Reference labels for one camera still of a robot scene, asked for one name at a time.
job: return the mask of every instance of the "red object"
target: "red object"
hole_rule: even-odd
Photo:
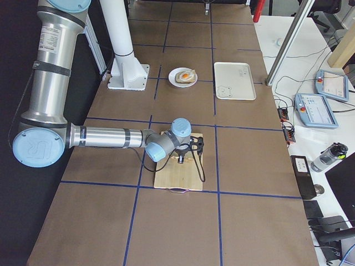
[[[259,21],[259,18],[260,18],[262,9],[264,7],[264,4],[265,4],[265,0],[259,0],[259,2],[257,2],[257,7],[255,9],[255,14],[254,14],[254,17],[253,17],[254,23]]]

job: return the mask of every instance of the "wooden block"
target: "wooden block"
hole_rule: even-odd
[[[329,57],[328,64],[332,68],[342,68],[355,53],[355,24],[345,34],[333,54]]]
[[[202,134],[198,133],[192,133],[191,135],[194,137],[202,137]],[[197,152],[194,151],[194,154],[202,175],[202,169]],[[160,169],[165,162],[166,160],[160,160],[156,164],[156,169]],[[200,180],[195,161],[192,157],[192,153],[188,152],[185,155],[184,163],[178,163],[178,155],[174,152],[166,166],[161,171],[155,173],[154,187],[201,191],[202,182]]]

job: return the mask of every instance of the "black box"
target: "black box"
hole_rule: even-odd
[[[295,172],[298,190],[304,200],[311,200],[317,196],[312,181],[307,159],[304,156],[291,155],[293,171]]]

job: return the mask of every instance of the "blue cable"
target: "blue cable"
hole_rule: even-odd
[[[346,253],[345,253],[345,255],[344,255],[342,261],[339,263],[339,266],[343,265],[344,261],[346,260],[346,257],[349,255],[349,253],[351,252],[351,250],[352,250],[354,247],[355,247],[355,244],[352,245],[352,246],[350,247],[350,249],[348,249],[348,251],[346,251]]]

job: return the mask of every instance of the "blue tablet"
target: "blue tablet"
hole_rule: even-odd
[[[295,108],[305,126],[324,129],[339,127],[325,95],[298,93],[295,95]]]
[[[315,78],[315,86],[319,94],[342,102],[349,100],[348,83],[347,76],[325,70],[319,70]]]

